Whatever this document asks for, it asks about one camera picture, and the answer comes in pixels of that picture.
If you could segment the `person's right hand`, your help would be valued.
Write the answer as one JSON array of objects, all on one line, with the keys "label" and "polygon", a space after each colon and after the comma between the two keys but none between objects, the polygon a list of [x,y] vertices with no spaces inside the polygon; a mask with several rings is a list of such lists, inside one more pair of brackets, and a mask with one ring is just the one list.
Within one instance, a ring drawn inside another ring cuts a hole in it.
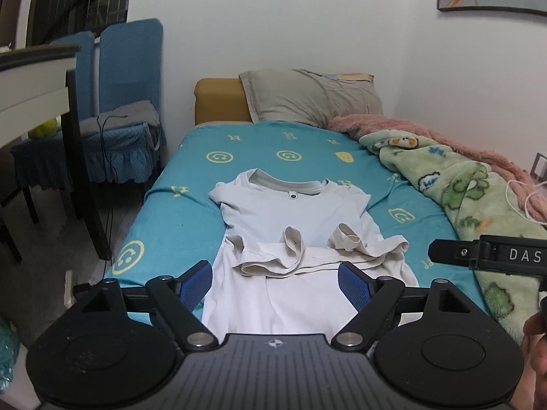
[{"label": "person's right hand", "polygon": [[542,313],[535,313],[524,324],[523,332],[530,342],[530,365],[536,373],[536,389],[546,391],[546,323]]}]

